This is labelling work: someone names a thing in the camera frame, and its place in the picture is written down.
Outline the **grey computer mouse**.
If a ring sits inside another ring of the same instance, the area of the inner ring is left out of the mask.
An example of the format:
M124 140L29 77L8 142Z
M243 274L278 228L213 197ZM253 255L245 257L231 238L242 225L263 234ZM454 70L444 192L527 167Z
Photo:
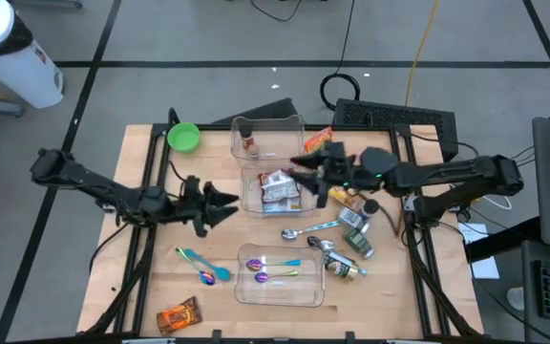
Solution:
M507 290L506 299L513 309L519 312L524 311L524 287L512 287Z

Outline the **silver metal spoon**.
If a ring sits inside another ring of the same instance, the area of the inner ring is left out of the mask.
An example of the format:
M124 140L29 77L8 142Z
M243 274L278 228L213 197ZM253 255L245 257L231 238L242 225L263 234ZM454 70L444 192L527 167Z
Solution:
M317 226L307 227L302 230L287 228L281 232L281 236L284 240L291 241L291 240L295 240L301 234L339 226L340 224L341 223L339 221L332 221L332 222L319 224Z

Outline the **green herb spice jar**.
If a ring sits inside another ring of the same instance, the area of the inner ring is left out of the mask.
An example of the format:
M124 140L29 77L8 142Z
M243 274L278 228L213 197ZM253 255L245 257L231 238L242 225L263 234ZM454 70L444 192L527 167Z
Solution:
M365 235L358 229L349 228L343 234L344 241L363 259L368 260L374 254L374 248Z

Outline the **white paper sheet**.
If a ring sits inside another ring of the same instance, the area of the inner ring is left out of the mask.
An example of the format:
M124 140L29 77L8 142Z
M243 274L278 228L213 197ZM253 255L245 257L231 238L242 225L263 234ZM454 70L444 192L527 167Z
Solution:
M466 224L459 222L458 228L462 233L465 244L471 244L489 236L485 224ZM473 262L469 266L469 272L476 279L497 280L499 278L496 259L493 256Z

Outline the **green plastic bowl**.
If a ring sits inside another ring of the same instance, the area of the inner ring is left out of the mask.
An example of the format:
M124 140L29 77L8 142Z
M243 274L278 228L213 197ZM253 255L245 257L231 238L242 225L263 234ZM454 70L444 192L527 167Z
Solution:
M200 145L201 132L192 122L180 122L173 125L167 133L167 143L175 151L192 153Z

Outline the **blue ramen noodle pack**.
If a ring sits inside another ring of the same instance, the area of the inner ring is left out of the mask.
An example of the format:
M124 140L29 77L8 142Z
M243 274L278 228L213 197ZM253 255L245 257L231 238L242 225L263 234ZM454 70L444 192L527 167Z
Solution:
M276 202L263 203L264 214L300 212L303 210L300 198L285 198Z

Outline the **red ramen noodle pack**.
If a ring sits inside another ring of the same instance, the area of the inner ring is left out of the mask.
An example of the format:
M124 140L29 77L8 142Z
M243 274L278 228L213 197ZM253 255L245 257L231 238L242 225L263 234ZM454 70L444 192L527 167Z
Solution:
M288 171L278 169L258 176L262 189L261 201L264 204L275 203L287 199L300 199L298 184L288 175Z

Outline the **black flat wedge panel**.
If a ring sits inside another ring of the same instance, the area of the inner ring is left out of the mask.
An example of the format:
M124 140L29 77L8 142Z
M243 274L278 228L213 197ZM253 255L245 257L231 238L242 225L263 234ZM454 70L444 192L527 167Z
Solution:
M265 105L243 111L239 114L227 118L218 119L213 122L214 125L231 125L236 117L248 119L277 119L288 118L297 115L298 112L292 103L290 97L267 103Z

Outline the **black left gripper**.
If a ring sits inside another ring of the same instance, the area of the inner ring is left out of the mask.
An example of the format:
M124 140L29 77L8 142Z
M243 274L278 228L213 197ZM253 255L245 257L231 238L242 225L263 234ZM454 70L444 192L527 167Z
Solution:
M200 190L200 179L190 175L181 188L179 198L174 202L172 223L191 222L198 237L207 236L205 225L214 227L238 211L236 206L226 206L239 200L238 195L219 191L214 184L206 182Z

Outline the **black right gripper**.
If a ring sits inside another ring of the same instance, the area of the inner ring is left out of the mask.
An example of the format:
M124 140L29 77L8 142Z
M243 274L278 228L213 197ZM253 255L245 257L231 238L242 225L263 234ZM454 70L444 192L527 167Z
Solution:
M329 142L322 150L290 159L296 165L317 169L317 173L292 171L289 177L312 194L317 194L318 208L327 205L328 192L333 186L342 186L351 197L365 201L366 197L360 193L353 180L354 160L354 155L346 156L342 142Z

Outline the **clear plastic bin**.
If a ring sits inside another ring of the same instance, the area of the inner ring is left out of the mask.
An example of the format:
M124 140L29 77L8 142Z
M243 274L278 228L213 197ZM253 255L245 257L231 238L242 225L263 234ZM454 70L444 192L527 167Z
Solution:
M243 149L239 129L250 125L254 143L260 149L258 159L250 159ZM289 159L305 151L305 121L299 115L277 119L248 119L236 117L231 124L231 155L239 167L249 164L289 163Z
M242 196L241 205L249 214L263 217L283 217L283 216L308 216L316 209L315 197L303 186L298 183L301 192L301 201L303 210L300 212L280 213L280 214L264 214L263 202L261 201L262 189L258 176L262 173L273 172L278 169L290 171L298 170L298 167L293 167L290 163L275 163L275 164L249 164L241 169L242 177Z
M301 260L299 267L266 267L252 271L245 266L251 259L265 263ZM268 274L297 270L294 277L273 278L258 283L254 276L261 271ZM245 244L238 251L238 268L234 293L245 304L310 307L320 306L325 299L326 277L323 253L309 247L274 247Z

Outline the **white trash can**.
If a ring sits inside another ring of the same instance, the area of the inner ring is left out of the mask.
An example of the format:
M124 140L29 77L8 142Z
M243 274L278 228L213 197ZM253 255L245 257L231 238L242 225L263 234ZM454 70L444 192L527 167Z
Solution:
M64 97L64 75L7 0L0 0L0 82L32 107Z

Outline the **orange brown candy wrapper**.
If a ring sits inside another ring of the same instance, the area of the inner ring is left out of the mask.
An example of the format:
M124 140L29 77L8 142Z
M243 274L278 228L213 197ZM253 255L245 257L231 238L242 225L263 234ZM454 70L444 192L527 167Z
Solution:
M176 307L159 312L157 325L162 336L185 329L202 322L201 308L196 296L192 296Z

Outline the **black support beam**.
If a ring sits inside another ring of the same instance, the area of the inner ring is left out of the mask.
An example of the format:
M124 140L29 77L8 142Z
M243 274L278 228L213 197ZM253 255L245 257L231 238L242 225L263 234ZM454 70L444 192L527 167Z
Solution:
M469 263L519 248L524 241L540 242L539 216L465 245Z

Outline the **iridescent spoon teal handle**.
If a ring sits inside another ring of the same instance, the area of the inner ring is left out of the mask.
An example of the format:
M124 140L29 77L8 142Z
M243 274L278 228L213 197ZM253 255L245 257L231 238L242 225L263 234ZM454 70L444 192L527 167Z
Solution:
M299 267L302 264L301 260L288 260L276 263L265 263L259 259L251 259L245 263L245 266L252 271L260 271L266 267L282 266L282 267Z

